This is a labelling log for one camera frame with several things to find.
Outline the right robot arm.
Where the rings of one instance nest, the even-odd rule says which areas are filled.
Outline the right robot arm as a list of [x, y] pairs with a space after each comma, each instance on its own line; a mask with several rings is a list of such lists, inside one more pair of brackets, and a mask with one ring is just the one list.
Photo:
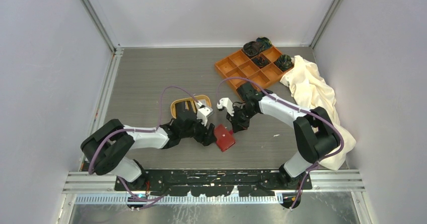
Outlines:
[[322, 107], [300, 107], [270, 90], [257, 90], [250, 82], [240, 85], [237, 93], [240, 102], [232, 102], [229, 98], [217, 102], [218, 110], [227, 111], [233, 133], [248, 129], [250, 119], [256, 114], [271, 116], [294, 130], [297, 152], [279, 168], [279, 181], [285, 189], [294, 188], [302, 173], [314, 168], [341, 146], [339, 132]]

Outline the red card holder wallet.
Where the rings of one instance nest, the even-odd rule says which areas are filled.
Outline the red card holder wallet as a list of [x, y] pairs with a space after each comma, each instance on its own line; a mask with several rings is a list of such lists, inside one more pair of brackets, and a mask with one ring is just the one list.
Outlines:
[[232, 133], [233, 131], [229, 131], [222, 124], [218, 125], [214, 129], [214, 135], [216, 137], [216, 145], [222, 152], [225, 152], [236, 143], [236, 140], [233, 137]]

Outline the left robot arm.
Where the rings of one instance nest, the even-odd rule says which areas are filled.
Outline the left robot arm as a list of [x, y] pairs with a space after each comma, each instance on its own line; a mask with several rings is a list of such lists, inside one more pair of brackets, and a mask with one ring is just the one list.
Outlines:
[[212, 108], [201, 102], [196, 106], [195, 112], [181, 109], [170, 122], [155, 128], [131, 127], [118, 119], [108, 121], [81, 144], [89, 161], [88, 173], [98, 176], [111, 173], [125, 180], [134, 190], [143, 189], [147, 183], [146, 172], [138, 161], [127, 158], [130, 150], [168, 149], [184, 138], [193, 138], [203, 146], [216, 142], [215, 125], [208, 123]]

